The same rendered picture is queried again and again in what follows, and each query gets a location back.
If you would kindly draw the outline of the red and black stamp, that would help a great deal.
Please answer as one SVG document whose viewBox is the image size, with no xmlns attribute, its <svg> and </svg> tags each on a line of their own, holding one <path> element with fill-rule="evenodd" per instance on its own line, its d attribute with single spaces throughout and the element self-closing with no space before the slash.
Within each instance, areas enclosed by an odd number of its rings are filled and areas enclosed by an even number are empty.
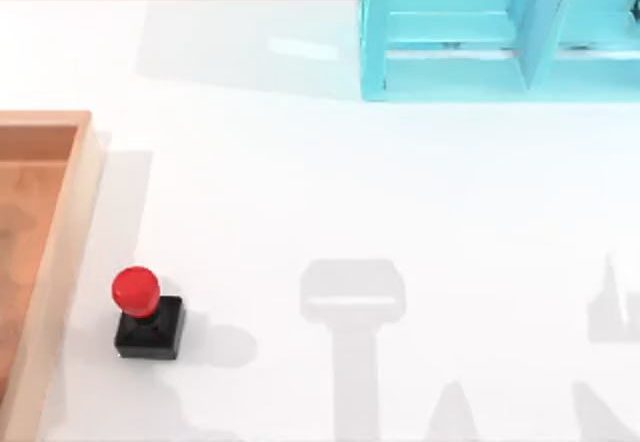
<svg viewBox="0 0 640 442">
<path fill-rule="evenodd" d="M 182 297 L 163 295 L 159 278 L 144 266 L 121 270 L 112 281 L 111 296 L 120 309 L 114 347 L 121 358 L 178 358 L 186 315 Z"/>
</svg>

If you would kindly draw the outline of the light blue rack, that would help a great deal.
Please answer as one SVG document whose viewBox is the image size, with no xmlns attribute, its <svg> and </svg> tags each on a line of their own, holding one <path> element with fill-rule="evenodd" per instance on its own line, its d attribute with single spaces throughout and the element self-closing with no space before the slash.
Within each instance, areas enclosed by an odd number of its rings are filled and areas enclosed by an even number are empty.
<svg viewBox="0 0 640 442">
<path fill-rule="evenodd" d="M 368 101 L 640 102 L 640 0 L 358 0 Z"/>
</svg>

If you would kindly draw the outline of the shallow salmon-coloured box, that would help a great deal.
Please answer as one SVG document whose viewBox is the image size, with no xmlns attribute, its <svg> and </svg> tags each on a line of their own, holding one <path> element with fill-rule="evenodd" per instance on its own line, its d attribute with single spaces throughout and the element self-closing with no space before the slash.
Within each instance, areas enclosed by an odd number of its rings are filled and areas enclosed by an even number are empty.
<svg viewBox="0 0 640 442">
<path fill-rule="evenodd" d="M 86 110 L 0 110 L 0 442 L 36 442 L 104 152 Z"/>
</svg>

